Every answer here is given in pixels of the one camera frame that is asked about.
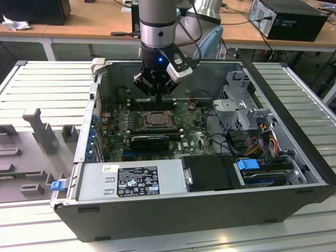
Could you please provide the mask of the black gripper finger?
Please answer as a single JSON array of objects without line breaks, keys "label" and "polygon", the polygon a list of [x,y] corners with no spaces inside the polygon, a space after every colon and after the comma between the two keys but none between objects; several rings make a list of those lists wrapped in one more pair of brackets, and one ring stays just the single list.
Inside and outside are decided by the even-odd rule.
[{"label": "black gripper finger", "polygon": [[157,104],[160,103],[159,84],[154,73],[150,71],[142,71],[133,76],[133,83],[144,94],[154,96]]},{"label": "black gripper finger", "polygon": [[172,79],[166,84],[159,84],[159,104],[162,103],[162,97],[173,92],[180,83],[174,82]]}]

